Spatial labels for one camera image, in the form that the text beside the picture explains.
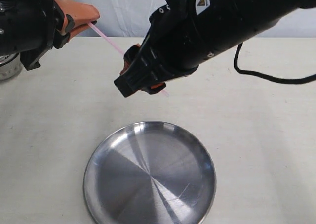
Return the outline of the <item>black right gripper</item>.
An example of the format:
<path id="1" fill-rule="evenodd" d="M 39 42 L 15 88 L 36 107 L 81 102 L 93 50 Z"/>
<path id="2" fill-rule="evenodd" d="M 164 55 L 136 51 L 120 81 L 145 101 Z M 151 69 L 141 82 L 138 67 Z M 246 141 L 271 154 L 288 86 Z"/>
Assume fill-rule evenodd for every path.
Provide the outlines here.
<path id="1" fill-rule="evenodd" d="M 123 56 L 124 66 L 114 80 L 123 97 L 138 91 L 153 95 L 166 81 L 188 76 L 200 62 L 200 39 L 191 18 L 160 8 L 150 16 L 150 29 L 142 45 L 133 45 Z"/>

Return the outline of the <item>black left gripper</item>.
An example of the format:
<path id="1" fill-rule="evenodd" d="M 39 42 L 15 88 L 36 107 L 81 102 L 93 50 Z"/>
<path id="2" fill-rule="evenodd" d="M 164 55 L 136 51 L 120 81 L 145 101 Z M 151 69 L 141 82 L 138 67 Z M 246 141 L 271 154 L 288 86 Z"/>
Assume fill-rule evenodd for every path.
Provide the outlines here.
<path id="1" fill-rule="evenodd" d="M 62 29 L 66 15 L 75 21 L 92 21 L 95 25 L 100 18 L 99 11 L 89 4 L 73 0 L 25 0 L 26 23 L 23 24 L 26 37 L 20 52 L 20 60 L 28 71 L 40 67 L 39 60 L 59 40 L 57 31 Z M 68 23 L 61 35 L 76 36 L 90 28 L 87 24 L 75 26 Z"/>

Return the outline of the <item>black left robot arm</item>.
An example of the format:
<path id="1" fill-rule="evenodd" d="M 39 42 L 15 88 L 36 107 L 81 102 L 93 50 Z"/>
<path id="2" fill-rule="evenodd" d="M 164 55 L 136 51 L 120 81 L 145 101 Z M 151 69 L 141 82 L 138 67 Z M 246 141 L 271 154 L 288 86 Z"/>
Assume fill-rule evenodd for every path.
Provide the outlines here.
<path id="1" fill-rule="evenodd" d="M 0 0 L 0 54 L 20 55 L 28 71 L 100 18 L 92 5 L 73 0 Z"/>

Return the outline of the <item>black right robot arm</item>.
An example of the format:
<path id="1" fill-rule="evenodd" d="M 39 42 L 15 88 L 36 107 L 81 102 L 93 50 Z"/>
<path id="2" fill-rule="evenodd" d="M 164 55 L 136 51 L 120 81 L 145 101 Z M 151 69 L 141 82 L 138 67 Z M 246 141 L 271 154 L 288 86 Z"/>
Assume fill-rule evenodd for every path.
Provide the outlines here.
<path id="1" fill-rule="evenodd" d="M 165 0 L 150 16 L 141 45 L 124 55 L 114 83 L 124 97 L 156 94 L 167 81 L 192 74 L 200 64 L 241 45 L 316 0 Z"/>

